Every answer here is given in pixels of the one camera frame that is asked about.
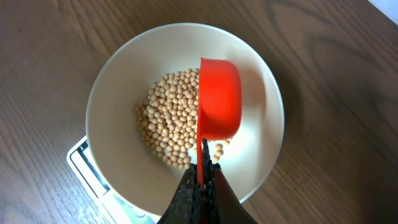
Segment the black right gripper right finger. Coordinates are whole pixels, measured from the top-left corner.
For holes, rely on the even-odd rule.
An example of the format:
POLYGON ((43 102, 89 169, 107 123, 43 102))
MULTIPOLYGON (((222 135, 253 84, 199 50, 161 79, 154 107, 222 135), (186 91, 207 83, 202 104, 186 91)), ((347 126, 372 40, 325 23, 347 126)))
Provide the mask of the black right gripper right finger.
POLYGON ((204 197, 202 223, 217 224, 256 224, 250 214, 243 208, 235 196, 221 166, 214 164, 210 158, 209 147, 206 139, 203 143, 203 175, 204 197))

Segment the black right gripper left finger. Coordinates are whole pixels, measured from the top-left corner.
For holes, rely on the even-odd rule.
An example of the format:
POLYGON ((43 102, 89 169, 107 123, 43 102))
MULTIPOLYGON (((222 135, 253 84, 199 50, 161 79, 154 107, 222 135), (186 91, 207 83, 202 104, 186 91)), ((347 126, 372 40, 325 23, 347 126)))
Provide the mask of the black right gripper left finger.
POLYGON ((199 224, 201 188, 197 183, 197 166, 190 164, 157 224, 199 224))

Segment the red plastic measuring scoop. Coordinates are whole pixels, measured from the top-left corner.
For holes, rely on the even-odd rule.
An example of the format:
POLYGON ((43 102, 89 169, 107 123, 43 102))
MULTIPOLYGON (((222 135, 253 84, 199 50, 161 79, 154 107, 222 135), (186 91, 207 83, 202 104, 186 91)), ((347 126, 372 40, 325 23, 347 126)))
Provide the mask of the red plastic measuring scoop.
POLYGON ((224 140, 236 134, 241 122, 239 72, 227 60, 202 58, 198 91, 197 182, 205 189, 203 139, 224 140))

